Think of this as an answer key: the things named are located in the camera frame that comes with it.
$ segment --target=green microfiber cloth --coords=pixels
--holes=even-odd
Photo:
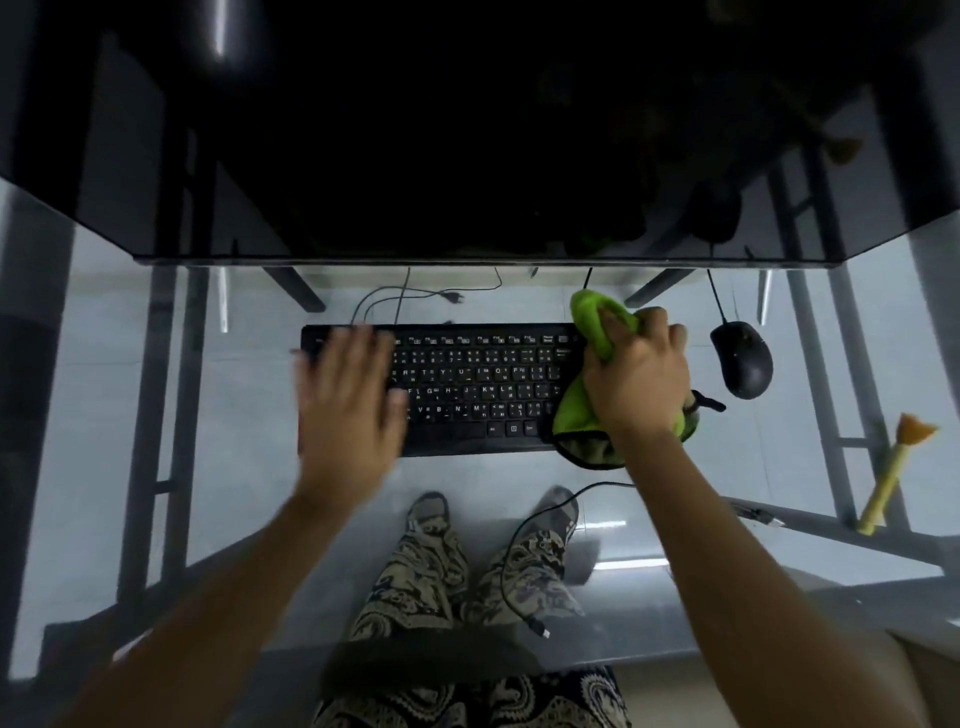
[[[600,360],[609,361],[613,356],[613,344],[600,324],[601,308],[615,314],[634,333],[639,331],[640,320],[622,303],[602,293],[585,289],[573,294],[570,299],[573,323],[586,337],[588,345],[593,346]],[[726,409],[719,402],[691,391],[673,425],[673,431],[681,441],[685,442],[696,431],[700,422],[697,410],[701,405],[720,411]],[[623,467],[623,458],[615,451],[610,437],[593,414],[593,407],[584,387],[583,372],[567,387],[557,408],[557,415],[553,420],[553,438],[560,454],[582,468],[613,470]]]

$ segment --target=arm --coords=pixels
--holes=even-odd
[[[394,337],[335,329],[297,362],[300,480],[239,562],[92,680],[56,725],[220,725],[300,582],[399,455],[406,393],[384,398]]]
[[[686,331],[668,327],[662,308],[642,315],[643,336],[604,317],[615,356],[601,365],[588,352],[585,383],[624,453],[697,644],[739,724],[917,726],[686,455],[671,431],[689,390]]]

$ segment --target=cable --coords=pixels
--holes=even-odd
[[[726,323],[727,323],[727,317],[724,316],[723,306],[720,305],[720,297],[717,296],[717,287],[716,287],[715,285],[713,285],[713,274],[710,272],[710,269],[709,269],[709,268],[707,268],[707,278],[710,279],[710,288],[713,289],[713,299],[714,299],[715,301],[717,301],[717,308],[720,309],[720,318],[723,319],[723,323],[726,324]]]
[[[558,509],[558,508],[563,508],[563,507],[564,507],[565,505],[567,505],[570,501],[576,500],[577,497],[579,497],[579,496],[581,496],[582,494],[586,493],[586,492],[587,492],[588,490],[590,490],[591,488],[596,488],[596,487],[601,486],[601,485],[617,485],[617,486],[620,486],[620,487],[622,487],[622,488],[636,488],[636,485],[634,485],[633,483],[620,483],[620,482],[618,482],[618,481],[616,481],[616,480],[598,480],[598,481],[595,482],[595,483],[590,483],[589,485],[584,486],[584,487],[581,488],[579,491],[577,491],[576,493],[574,493],[572,496],[570,496],[570,497],[569,497],[567,500],[565,500],[563,503],[557,503],[556,505],[551,505],[549,508],[544,508],[544,509],[541,510],[541,511],[537,511],[537,513],[534,513],[534,514],[532,514],[532,515],[530,515],[530,516],[527,516],[527,518],[525,518],[525,519],[520,523],[520,525],[516,527],[516,531],[514,531],[514,535],[510,537],[510,543],[507,544],[507,551],[506,551],[506,553],[505,553],[504,556],[503,556],[503,565],[500,567],[500,597],[503,599],[503,603],[506,604],[507,607],[510,608],[510,611],[511,611],[511,612],[513,612],[515,615],[517,615],[528,627],[530,627],[530,629],[532,629],[534,632],[536,632],[536,633],[537,633],[538,635],[540,635],[541,637],[544,637],[544,638],[549,638],[549,637],[550,637],[550,632],[549,632],[549,631],[547,630],[547,628],[543,625],[543,622],[541,622],[539,619],[537,619],[537,618],[534,617],[533,615],[527,615],[527,616],[523,615],[523,613],[520,612],[520,610],[517,609],[517,607],[515,606],[515,604],[507,597],[507,591],[504,589],[504,586],[503,586],[503,574],[504,574],[504,572],[507,570],[507,561],[508,561],[508,559],[510,559],[510,553],[511,553],[511,551],[514,550],[514,544],[516,543],[516,537],[520,535],[520,531],[523,530],[523,526],[525,526],[527,523],[529,523],[530,521],[532,521],[532,520],[533,520],[534,518],[536,518],[537,516],[542,516],[544,513],[549,513],[550,511],[554,511],[554,510],[556,510],[556,509]]]
[[[400,289],[399,300],[396,302],[396,313],[394,314],[394,326],[400,320],[400,307],[403,305],[403,294],[407,292],[407,283],[410,282],[410,266],[407,266],[407,277],[403,279],[403,287]]]
[[[489,287],[489,288],[444,288],[443,290],[440,290],[440,291],[428,291],[428,290],[424,290],[424,289],[422,289],[422,288],[409,288],[409,287],[408,287],[408,288],[407,288],[408,291],[418,291],[418,292],[421,292],[421,293],[423,293],[423,294],[425,294],[425,295],[424,295],[424,296],[404,296],[403,298],[406,298],[406,299],[428,299],[428,298],[431,298],[431,297],[433,297],[433,296],[442,296],[443,298],[447,299],[447,300],[450,301],[451,303],[461,303],[461,302],[463,301],[463,299],[464,299],[464,297],[460,295],[461,292],[468,292],[468,291],[495,291],[497,288],[502,287],[502,286],[503,286],[503,278],[500,276],[500,272],[496,269],[496,266],[493,266],[493,272],[496,273],[497,283],[496,283],[495,286],[491,286],[491,287]],[[367,294],[360,303],[363,303],[363,301],[365,301],[367,298],[369,298],[371,294],[376,293],[376,291],[383,290],[384,288],[398,288],[398,287],[399,287],[399,286],[382,286],[381,288],[377,288],[375,291],[371,291],[371,293]],[[385,299],[379,299],[379,300],[377,300],[377,301],[374,301],[373,303],[371,303],[370,305],[368,305],[368,306],[367,306],[367,310],[364,311],[363,320],[364,320],[364,321],[367,321],[367,317],[370,315],[370,312],[373,310],[373,308],[374,308],[375,306],[379,305],[380,303],[386,303],[387,301],[396,301],[396,300],[399,299],[399,298],[400,298],[400,296],[390,296],[390,297],[385,298]],[[355,320],[355,319],[356,319],[356,311],[353,312],[353,319],[351,319],[350,322],[353,323],[353,320]]]

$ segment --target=person's leg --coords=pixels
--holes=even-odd
[[[407,529],[350,628],[350,640],[410,629],[452,629],[467,591],[467,560],[450,524],[446,498],[426,493],[410,507]],[[463,686],[341,697],[318,706],[313,726],[467,725]]]
[[[488,692],[490,728],[629,728],[627,706],[609,667],[508,677]]]
[[[551,488],[534,512],[557,505],[573,494]],[[471,624],[508,624],[519,621],[500,594],[504,591],[521,614],[571,617],[583,610],[564,586],[566,544],[577,526],[576,500],[536,517],[517,536],[510,553],[501,553],[483,575],[476,598],[467,608]],[[491,728],[512,725],[587,728],[629,726],[627,709],[608,667],[543,675],[522,675],[485,684]]]
[[[408,629],[452,629],[467,579],[467,560],[450,524],[446,498],[440,493],[420,496],[349,639],[389,637]]]
[[[534,512],[562,503],[571,497],[566,488],[554,486],[540,500]],[[524,616],[571,617],[582,615],[580,605],[564,586],[566,543],[577,525],[579,509],[572,500],[527,523],[508,553],[501,551],[477,584],[466,606],[464,621],[469,624],[510,624],[519,621],[500,593]]]

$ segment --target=paisley pants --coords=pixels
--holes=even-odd
[[[563,583],[564,552],[560,534],[547,530],[532,533],[518,540],[510,553],[498,554],[468,594],[467,560],[449,521],[438,516],[427,522],[409,522],[349,638],[366,640],[412,629],[516,622],[519,618],[500,596],[504,568],[504,590],[521,613],[538,617],[582,614]],[[315,728],[458,728],[471,724],[619,728],[630,726],[630,720],[608,667],[337,698],[322,703],[313,720]]]

